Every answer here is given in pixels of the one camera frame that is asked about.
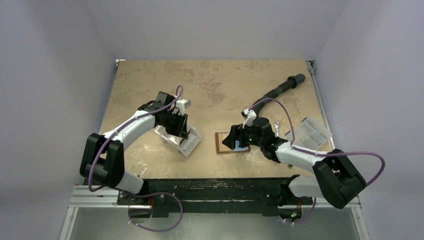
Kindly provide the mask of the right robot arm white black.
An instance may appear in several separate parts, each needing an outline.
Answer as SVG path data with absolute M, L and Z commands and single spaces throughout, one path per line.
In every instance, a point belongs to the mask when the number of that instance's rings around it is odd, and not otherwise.
M 282 183 L 280 196 L 288 204 L 311 197 L 325 199 L 333 207 L 343 209 L 367 187 L 363 176 L 341 150 L 308 154 L 306 149 L 276 136 L 264 117 L 256 118 L 251 125 L 232 125 L 222 144 L 231 150 L 256 146 L 271 161 L 313 173 L 313 177 L 294 175 Z

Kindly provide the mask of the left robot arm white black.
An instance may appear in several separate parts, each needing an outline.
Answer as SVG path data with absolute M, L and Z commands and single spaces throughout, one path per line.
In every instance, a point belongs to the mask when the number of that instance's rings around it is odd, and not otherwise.
M 146 203 L 149 191 L 143 187 L 145 181 L 125 169 L 125 151 L 143 134 L 160 126 L 171 136 L 187 140 L 189 138 L 185 108 L 190 100 L 182 99 L 181 94 L 171 95 L 160 91 L 156 99 L 151 100 L 116 128 L 104 133 L 92 133 L 88 136 L 81 160 L 79 173 L 87 179 L 91 192 L 109 187 L 129 193 L 129 197 L 138 205 Z

